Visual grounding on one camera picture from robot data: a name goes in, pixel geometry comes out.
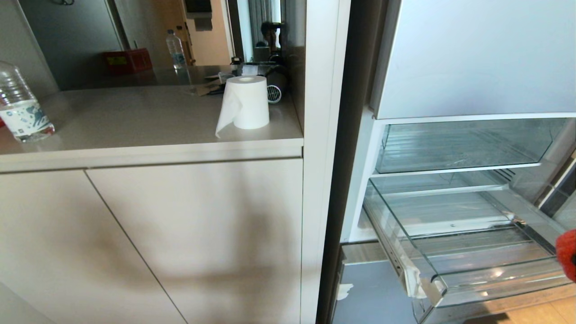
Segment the glass shelf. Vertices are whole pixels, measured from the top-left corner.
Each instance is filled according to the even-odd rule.
[[[571,283],[551,242],[561,232],[489,172],[471,173],[403,188],[370,180],[364,208],[408,294],[448,307]]]
[[[388,125],[376,172],[538,163],[565,121],[547,118]]]

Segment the cabinet door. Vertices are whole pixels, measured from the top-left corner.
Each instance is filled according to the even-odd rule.
[[[188,323],[298,323],[302,159],[93,169]]]
[[[184,323],[83,171],[0,175],[0,281],[56,324]]]

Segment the mirror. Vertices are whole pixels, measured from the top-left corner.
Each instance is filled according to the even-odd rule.
[[[203,84],[219,72],[230,73],[231,63],[283,64],[284,0],[20,0],[20,5],[62,91]]]

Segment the plastic water bottle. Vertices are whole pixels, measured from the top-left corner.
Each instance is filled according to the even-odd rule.
[[[0,118],[14,137],[21,142],[34,142],[54,134],[54,125],[30,88],[20,70],[0,61]]]
[[[174,30],[168,30],[168,37],[166,37],[166,44],[168,44],[168,50],[170,51],[170,56],[172,56],[172,63],[175,69],[185,69],[186,59],[184,58],[184,50],[182,49],[182,41],[174,35]]]

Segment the red storage box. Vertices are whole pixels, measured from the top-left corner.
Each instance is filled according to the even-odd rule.
[[[130,51],[104,52],[104,62],[112,74],[134,74],[150,70],[152,61],[145,48]]]

